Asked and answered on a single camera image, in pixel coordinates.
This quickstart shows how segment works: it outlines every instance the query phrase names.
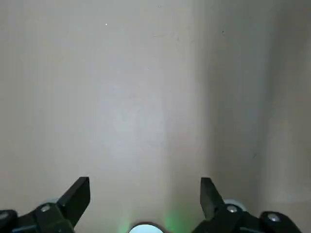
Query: green light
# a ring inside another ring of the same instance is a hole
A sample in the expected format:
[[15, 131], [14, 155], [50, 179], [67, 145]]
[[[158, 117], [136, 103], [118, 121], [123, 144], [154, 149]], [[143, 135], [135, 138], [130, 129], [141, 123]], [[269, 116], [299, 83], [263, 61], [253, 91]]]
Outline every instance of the green light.
[[121, 225], [118, 226], [118, 233], [128, 233], [128, 231], [130, 230], [131, 227], [131, 223], [129, 220], [127, 221], [123, 221], [123, 223]]

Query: wall surface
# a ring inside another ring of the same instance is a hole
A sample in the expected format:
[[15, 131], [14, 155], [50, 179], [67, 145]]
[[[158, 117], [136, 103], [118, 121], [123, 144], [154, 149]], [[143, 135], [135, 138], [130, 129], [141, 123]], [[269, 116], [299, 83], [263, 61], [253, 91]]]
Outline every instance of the wall surface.
[[308, 0], [0, 1], [0, 208], [79, 176], [77, 232], [188, 233], [199, 181], [308, 231]]

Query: screw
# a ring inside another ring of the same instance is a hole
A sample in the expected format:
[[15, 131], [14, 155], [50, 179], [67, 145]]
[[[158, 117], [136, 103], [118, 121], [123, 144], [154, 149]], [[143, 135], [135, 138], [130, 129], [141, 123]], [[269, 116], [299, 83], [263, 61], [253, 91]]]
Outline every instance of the screw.
[[268, 214], [268, 218], [273, 222], [280, 222], [280, 218], [276, 214]]
[[232, 213], [235, 213], [235, 212], [238, 211], [238, 209], [237, 209], [234, 205], [228, 206], [228, 207], [227, 207], [227, 210], [228, 210], [229, 212], [232, 212]]
[[3, 220], [8, 216], [9, 216], [8, 212], [3, 212], [2, 214], [0, 214], [0, 220]]
[[46, 204], [46, 205], [42, 206], [41, 211], [42, 211], [42, 212], [46, 212], [46, 211], [48, 211], [49, 209], [50, 209], [50, 205], [49, 205], [49, 204]]

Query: white wall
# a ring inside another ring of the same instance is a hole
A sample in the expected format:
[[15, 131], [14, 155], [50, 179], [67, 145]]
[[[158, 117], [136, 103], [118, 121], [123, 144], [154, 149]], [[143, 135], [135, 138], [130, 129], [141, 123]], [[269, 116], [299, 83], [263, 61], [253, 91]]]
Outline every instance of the white wall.
[[189, 232], [201, 176], [305, 230], [311, 211], [307, 0], [2, 0], [0, 207], [78, 176], [78, 232]]

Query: led light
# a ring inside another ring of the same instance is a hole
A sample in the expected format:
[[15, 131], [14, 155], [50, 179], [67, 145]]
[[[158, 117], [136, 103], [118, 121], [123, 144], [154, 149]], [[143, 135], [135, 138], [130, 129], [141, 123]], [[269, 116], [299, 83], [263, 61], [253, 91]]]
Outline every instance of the led light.
[[134, 227], [129, 233], [163, 233], [158, 227], [142, 224]]

